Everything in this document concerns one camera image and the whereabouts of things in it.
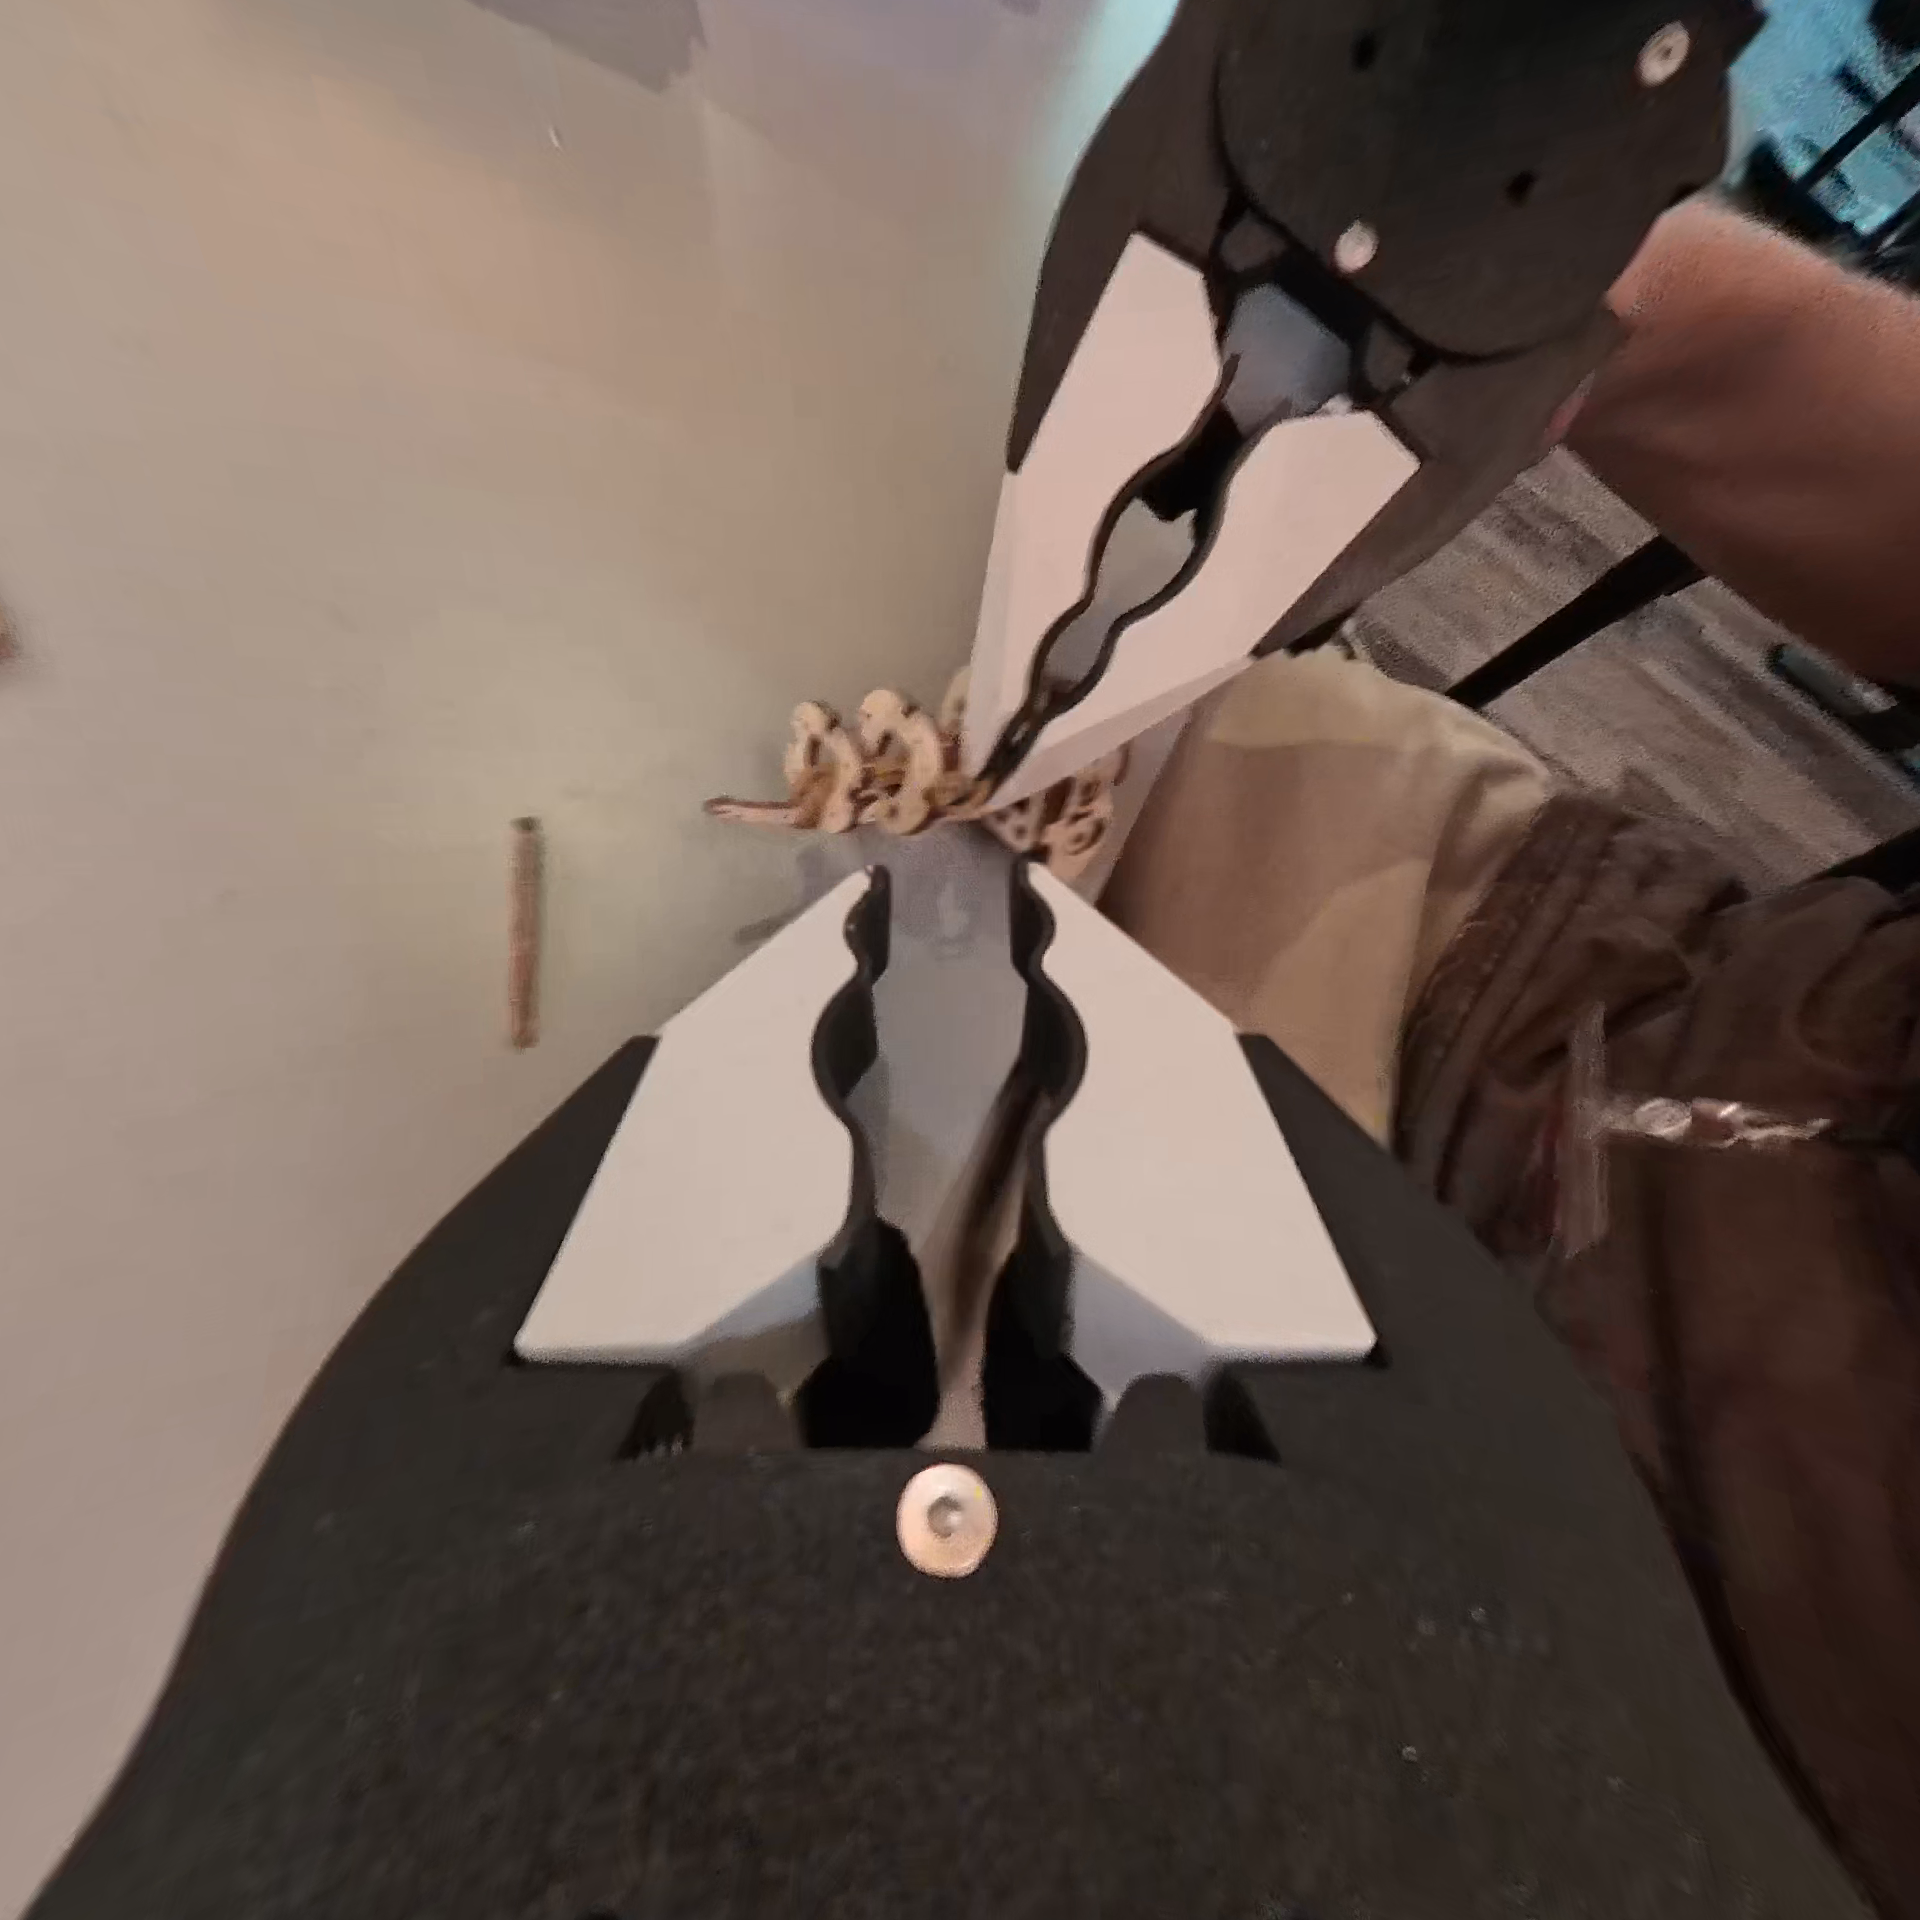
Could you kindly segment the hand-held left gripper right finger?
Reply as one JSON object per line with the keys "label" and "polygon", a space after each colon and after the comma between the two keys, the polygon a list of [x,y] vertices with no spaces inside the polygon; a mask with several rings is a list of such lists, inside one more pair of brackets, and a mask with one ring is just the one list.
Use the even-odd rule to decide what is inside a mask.
{"label": "hand-held left gripper right finger", "polygon": [[1381,1335],[1233,1026],[1065,882],[1008,876],[1026,989],[1001,1191],[1015,1233],[977,1365],[997,1454],[1084,1454],[1142,1380],[1215,1427],[1240,1367]]}

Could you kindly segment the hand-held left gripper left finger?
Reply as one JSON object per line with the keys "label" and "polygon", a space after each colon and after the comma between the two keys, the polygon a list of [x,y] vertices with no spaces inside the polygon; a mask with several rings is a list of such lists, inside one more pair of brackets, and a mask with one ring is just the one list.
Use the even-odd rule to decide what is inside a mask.
{"label": "hand-held left gripper left finger", "polygon": [[853,1095],[891,876],[860,868],[674,1011],[514,1333],[527,1365],[760,1380],[811,1448],[913,1448],[941,1387]]}

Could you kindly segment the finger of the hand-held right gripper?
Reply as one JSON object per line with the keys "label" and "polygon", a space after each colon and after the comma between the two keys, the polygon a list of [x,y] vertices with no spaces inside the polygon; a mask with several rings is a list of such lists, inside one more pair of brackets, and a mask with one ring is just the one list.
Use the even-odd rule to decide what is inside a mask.
{"label": "finger of the hand-held right gripper", "polygon": [[[1069,350],[1088,320],[1069,324]],[[1026,454],[1034,426],[1008,458]],[[1294,299],[1289,299],[1289,426],[1264,454],[1273,463],[1264,473],[1244,465],[1238,478],[1252,486],[1264,476],[1273,487],[1268,504],[1256,508],[1256,543],[1268,565],[1259,577],[1281,590],[1285,608],[1268,620],[1267,638],[1420,473],[1411,444],[1378,408],[1358,402],[1350,345]],[[990,784],[990,798],[1015,801],[1039,787],[1047,784]]]}
{"label": "finger of the hand-held right gripper", "polygon": [[1285,608],[1256,508],[1289,426],[1289,294],[1131,233],[997,490],[965,775],[1051,784],[1238,677]]}

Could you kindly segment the small wooden model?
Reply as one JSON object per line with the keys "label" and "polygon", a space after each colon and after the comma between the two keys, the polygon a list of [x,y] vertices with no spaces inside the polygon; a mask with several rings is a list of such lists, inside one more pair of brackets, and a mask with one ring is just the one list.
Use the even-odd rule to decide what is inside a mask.
{"label": "small wooden model", "polygon": [[1027,798],[994,801],[958,757],[968,688],[968,670],[947,678],[938,708],[924,708],[896,688],[872,688],[853,721],[804,700],[790,710],[785,794],[710,795],[704,814],[779,830],[874,828],[888,838],[977,828],[1065,882],[1084,876],[1117,830],[1117,791],[1128,775],[1131,747],[1119,744]]}

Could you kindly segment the person's right forearm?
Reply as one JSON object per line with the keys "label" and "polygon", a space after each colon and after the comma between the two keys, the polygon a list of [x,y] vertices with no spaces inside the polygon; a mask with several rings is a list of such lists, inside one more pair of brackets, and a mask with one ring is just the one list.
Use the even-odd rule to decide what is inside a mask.
{"label": "person's right forearm", "polygon": [[1609,304],[1569,451],[1762,615],[1916,688],[1916,294],[1693,196]]}

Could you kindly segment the beige camouflage garment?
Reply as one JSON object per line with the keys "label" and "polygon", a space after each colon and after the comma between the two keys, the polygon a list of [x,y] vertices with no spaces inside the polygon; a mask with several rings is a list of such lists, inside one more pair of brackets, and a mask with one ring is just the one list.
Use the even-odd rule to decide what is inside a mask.
{"label": "beige camouflage garment", "polygon": [[1437,692],[1268,658],[1188,722],[1102,910],[1389,1142],[1405,1026],[1550,795],[1544,760]]}

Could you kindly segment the thin wooden stick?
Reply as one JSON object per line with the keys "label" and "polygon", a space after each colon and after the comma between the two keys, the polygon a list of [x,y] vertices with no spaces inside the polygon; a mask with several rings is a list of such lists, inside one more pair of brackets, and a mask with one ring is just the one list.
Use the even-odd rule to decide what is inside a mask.
{"label": "thin wooden stick", "polygon": [[540,1045],[542,828],[517,814],[506,830],[506,1045]]}

